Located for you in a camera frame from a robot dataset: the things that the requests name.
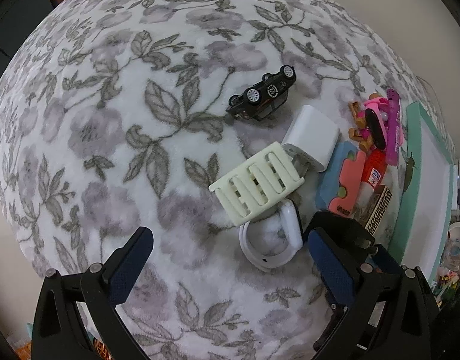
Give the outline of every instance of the green dot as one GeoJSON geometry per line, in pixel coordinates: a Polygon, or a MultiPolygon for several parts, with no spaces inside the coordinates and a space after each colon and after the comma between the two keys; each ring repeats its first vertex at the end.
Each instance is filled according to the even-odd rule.
{"type": "Polygon", "coordinates": [[[344,186],[339,187],[339,191],[336,194],[339,198],[344,198],[347,195],[347,189],[344,186]]]}

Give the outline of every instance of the toy car wheel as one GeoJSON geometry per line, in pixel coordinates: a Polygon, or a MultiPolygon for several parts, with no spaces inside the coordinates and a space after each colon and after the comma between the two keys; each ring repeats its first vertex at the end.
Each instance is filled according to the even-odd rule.
{"type": "Polygon", "coordinates": [[[233,107],[234,105],[236,105],[236,104],[238,103],[238,102],[237,102],[238,97],[239,97],[239,96],[238,96],[237,94],[235,94],[235,95],[233,95],[233,96],[231,96],[231,97],[229,98],[229,106],[230,106],[230,107],[233,107]]]}
{"type": "Polygon", "coordinates": [[[251,104],[258,104],[260,102],[260,92],[255,88],[250,88],[245,91],[245,97],[251,104]]]}
{"type": "Polygon", "coordinates": [[[281,72],[285,74],[289,79],[291,79],[295,75],[293,68],[288,64],[281,67],[281,72]]]}

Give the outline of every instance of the metal screw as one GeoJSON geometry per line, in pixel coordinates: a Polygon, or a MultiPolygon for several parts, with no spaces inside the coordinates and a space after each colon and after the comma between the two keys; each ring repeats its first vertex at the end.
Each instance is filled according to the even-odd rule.
{"type": "Polygon", "coordinates": [[[415,272],[413,272],[411,269],[406,269],[405,275],[407,276],[407,278],[413,279],[415,277],[415,272]]]}
{"type": "Polygon", "coordinates": [[[47,269],[47,271],[45,272],[45,277],[46,278],[51,278],[54,274],[57,273],[57,270],[55,268],[49,268],[47,269]]]}
{"type": "Polygon", "coordinates": [[[91,273],[96,274],[102,270],[102,264],[99,262],[94,262],[88,269],[91,273]]]}
{"type": "Polygon", "coordinates": [[[363,264],[361,264],[360,269],[362,272],[365,272],[366,274],[369,274],[373,271],[373,267],[367,262],[364,262],[363,264]]]}

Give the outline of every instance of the overturned toy car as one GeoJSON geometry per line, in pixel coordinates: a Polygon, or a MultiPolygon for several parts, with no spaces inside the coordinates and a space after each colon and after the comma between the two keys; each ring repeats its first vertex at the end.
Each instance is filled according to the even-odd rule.
{"type": "Polygon", "coordinates": [[[287,101],[288,89],[296,79],[295,69],[288,64],[276,74],[265,73],[262,81],[229,98],[227,112],[237,119],[262,120],[287,101]]]}

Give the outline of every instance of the white wheel rim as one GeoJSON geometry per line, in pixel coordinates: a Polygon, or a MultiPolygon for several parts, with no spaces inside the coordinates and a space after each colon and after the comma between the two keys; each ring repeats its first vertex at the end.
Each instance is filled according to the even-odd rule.
{"type": "Polygon", "coordinates": [[[251,103],[256,103],[260,100],[260,93],[258,93],[257,89],[250,89],[247,92],[247,98],[251,103]]]}
{"type": "Polygon", "coordinates": [[[290,66],[286,66],[283,68],[283,74],[287,77],[293,77],[293,69],[290,66]]]}

